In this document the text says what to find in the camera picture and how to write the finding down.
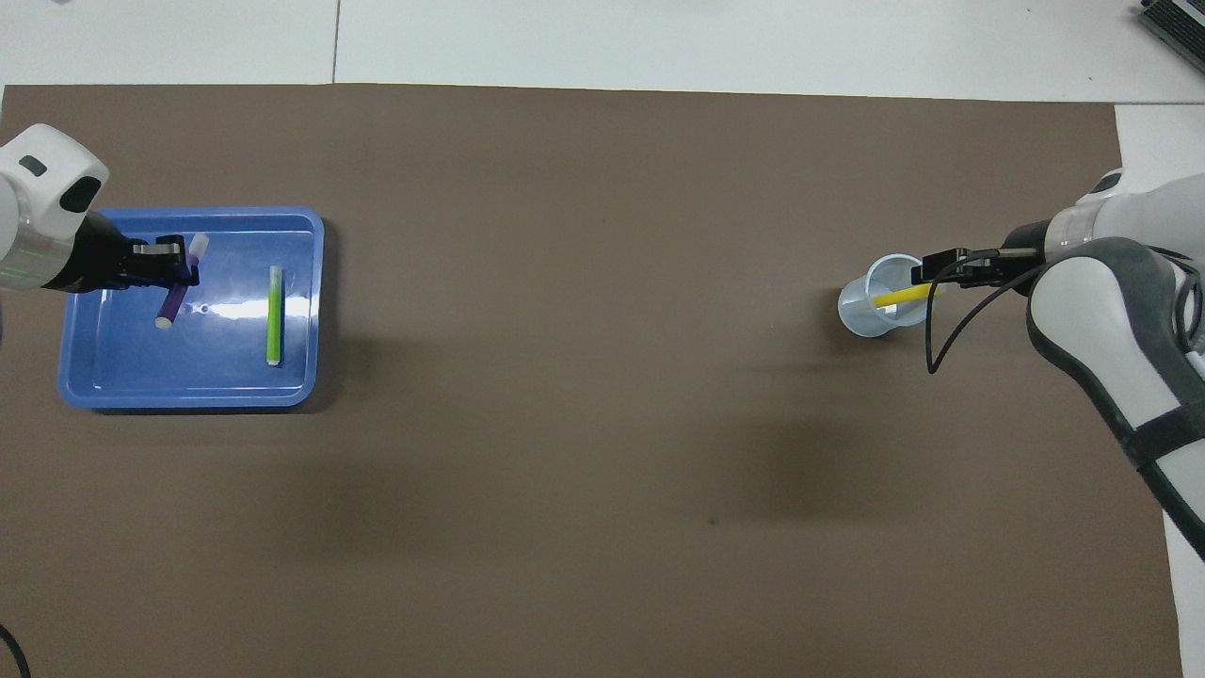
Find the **blue tray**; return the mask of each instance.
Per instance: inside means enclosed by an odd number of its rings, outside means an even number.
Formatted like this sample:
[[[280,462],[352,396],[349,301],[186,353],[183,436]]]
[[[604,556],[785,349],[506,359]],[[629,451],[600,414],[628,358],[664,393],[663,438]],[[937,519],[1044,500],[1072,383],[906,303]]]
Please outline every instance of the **blue tray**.
[[[100,210],[130,237],[210,236],[171,329],[154,325],[165,289],[67,297],[59,394],[95,409],[282,408],[313,391],[318,370],[322,219],[307,207]],[[281,365],[265,360],[268,269],[284,269]]]

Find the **plastic cup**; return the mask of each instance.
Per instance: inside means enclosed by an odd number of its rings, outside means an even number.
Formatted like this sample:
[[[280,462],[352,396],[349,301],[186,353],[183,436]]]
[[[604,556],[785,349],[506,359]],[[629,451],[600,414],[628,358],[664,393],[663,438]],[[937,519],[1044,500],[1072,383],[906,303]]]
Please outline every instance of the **plastic cup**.
[[[912,266],[921,259],[911,254],[887,254],[870,265],[866,275],[841,289],[836,311],[850,331],[858,336],[882,336],[897,326],[911,326],[924,319],[924,299],[875,307],[874,297],[912,285]]]

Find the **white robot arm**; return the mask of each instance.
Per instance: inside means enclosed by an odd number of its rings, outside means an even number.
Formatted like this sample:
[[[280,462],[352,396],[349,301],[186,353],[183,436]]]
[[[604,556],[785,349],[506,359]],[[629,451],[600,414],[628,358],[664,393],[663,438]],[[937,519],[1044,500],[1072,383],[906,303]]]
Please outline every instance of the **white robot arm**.
[[[182,236],[125,237],[88,211],[107,179],[95,155],[46,124],[0,146],[0,288],[196,284]]]
[[[925,257],[913,281],[1021,282],[1034,348],[1080,384],[1205,559],[1205,175],[1148,193],[1121,179],[1105,175],[999,249]]]

